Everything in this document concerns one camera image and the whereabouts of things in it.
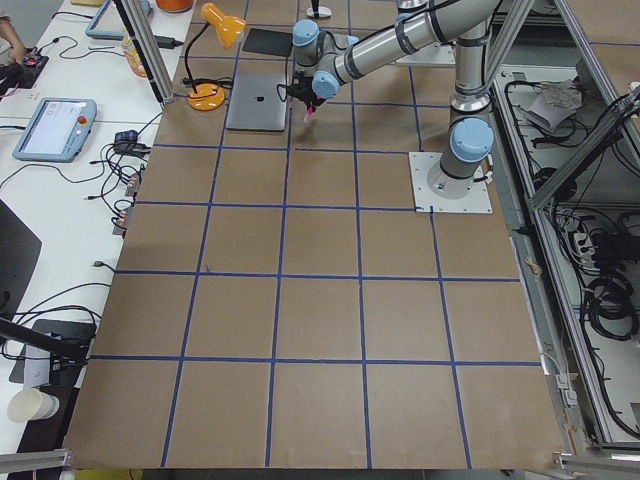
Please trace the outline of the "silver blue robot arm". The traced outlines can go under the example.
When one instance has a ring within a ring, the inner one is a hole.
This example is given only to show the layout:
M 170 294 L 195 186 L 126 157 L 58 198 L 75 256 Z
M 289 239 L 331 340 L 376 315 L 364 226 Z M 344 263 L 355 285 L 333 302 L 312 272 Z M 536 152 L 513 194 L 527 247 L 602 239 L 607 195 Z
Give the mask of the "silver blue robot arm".
M 488 54 L 495 1 L 400 2 L 394 22 L 363 38 L 320 27 L 310 19 L 298 21 L 292 29 L 294 67 L 287 96 L 301 101 L 314 113 L 340 90 L 352 85 L 355 92 L 367 93 L 354 101 L 356 144 L 366 151 L 389 147 L 415 147 L 417 133 L 407 133 L 413 121 L 409 111 L 409 84 L 406 77 L 390 77 L 375 89 L 365 77 L 393 65 L 427 67 L 423 52 L 452 51 L 448 73 L 427 76 L 421 86 L 434 86 L 433 98 L 450 99 L 450 121 L 436 133 L 446 146 L 442 174 L 461 182 L 477 167 L 458 152 L 457 137 L 462 125 L 484 120 L 489 111 Z

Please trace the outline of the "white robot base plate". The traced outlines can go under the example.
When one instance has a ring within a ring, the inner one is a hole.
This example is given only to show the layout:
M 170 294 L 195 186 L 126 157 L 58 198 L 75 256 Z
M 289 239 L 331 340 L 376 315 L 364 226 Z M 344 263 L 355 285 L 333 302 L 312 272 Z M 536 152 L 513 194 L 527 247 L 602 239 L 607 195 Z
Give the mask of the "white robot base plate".
M 469 179 L 447 176 L 440 165 L 439 152 L 410 152 L 414 209 L 418 213 L 492 214 L 488 184 L 491 170 L 480 164 Z

